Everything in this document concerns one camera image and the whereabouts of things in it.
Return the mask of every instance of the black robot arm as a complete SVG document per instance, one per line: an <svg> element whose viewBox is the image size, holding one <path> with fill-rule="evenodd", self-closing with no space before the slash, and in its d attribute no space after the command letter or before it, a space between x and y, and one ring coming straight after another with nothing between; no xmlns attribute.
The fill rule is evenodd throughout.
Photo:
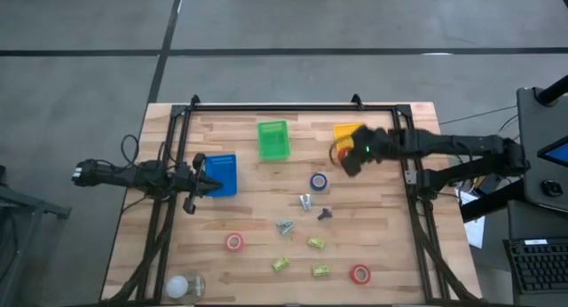
<svg viewBox="0 0 568 307"><path fill-rule="evenodd" d="M188 214L195 212L193 197L202 197L223 187L223 184L209 178L203 171L205 155L198 153L193 158L193 168L187 163L179 163L168 172L162 161L142 161L138 165L118 168L106 161L80 161L71 180L77 186L95 186L108 184L138 188L145 195L155 200L163 200L174 192L189 192L185 199L184 210Z"/></svg>
<svg viewBox="0 0 568 307"><path fill-rule="evenodd" d="M427 130L387 132L383 128L371 130L363 125L351 134L351 138L354 146L341 160L343 169L350 177L361 171L361 164L371 161L416 159L441 153L482 156L448 169L407 172L406 181L415 184L418 195L428 199L435 199L448 183L489 173L519 176L529 168L522 146L497 135L437 135Z"/></svg>

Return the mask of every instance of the blue basket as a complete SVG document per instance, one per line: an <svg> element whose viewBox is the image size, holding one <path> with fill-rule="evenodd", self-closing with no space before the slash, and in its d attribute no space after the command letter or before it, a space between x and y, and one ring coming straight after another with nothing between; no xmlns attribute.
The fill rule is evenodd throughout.
<svg viewBox="0 0 568 307"><path fill-rule="evenodd" d="M207 156L205 173L223 183L223 188L208 193L211 197L234 196L237 193L237 157L234 154Z"/></svg>

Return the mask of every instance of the yellow block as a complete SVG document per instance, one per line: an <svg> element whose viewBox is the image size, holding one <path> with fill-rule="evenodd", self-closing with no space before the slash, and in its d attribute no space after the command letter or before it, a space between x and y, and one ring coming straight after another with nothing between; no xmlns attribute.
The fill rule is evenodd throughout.
<svg viewBox="0 0 568 307"><path fill-rule="evenodd" d="M351 124L341 124L334 126L334 139L343 138L350 136L359 126L363 123L351 123ZM342 140L341 142L335 144L337 151L341 151L344 148L353 148L353 140L351 138Z"/></svg>

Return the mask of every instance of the concrete floor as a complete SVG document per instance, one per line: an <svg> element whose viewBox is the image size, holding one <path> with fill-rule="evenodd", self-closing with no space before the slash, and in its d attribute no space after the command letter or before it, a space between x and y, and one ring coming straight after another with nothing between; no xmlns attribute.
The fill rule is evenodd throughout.
<svg viewBox="0 0 568 307"><path fill-rule="evenodd" d="M172 2L0 0L0 50L159 49ZM568 43L566 21L562 0L183 0L171 46L549 47ZM122 163L120 140L140 130L157 61L0 57L0 163L9 184L73 207L67 221L44 219L19 305L99 298L124 189L79 188L70 176L88 157ZM434 101L443 122L514 105L517 88L547 86L566 67L563 54L169 58L157 100L346 101L358 93ZM514 113L442 131L491 134ZM516 134L515 126L504 133ZM484 295L507 302L508 273L487 262L500 254L474 255Z"/></svg>

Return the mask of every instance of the black keyboard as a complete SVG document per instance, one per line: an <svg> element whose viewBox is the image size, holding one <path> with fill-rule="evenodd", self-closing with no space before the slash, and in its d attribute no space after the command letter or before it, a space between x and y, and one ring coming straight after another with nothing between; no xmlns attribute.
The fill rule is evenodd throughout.
<svg viewBox="0 0 568 307"><path fill-rule="evenodd" d="M523 294L568 293L568 239L505 240Z"/></svg>

